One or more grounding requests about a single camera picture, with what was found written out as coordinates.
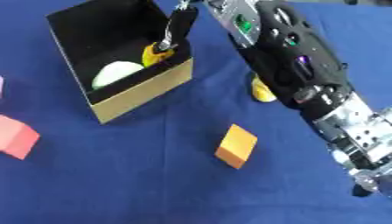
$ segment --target open box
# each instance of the open box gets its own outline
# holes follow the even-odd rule
[[[106,87],[94,77],[115,61],[142,63],[144,48],[165,34],[166,15],[150,0],[94,0],[47,17],[56,40],[88,104],[106,123],[192,78],[189,43],[170,58]]]

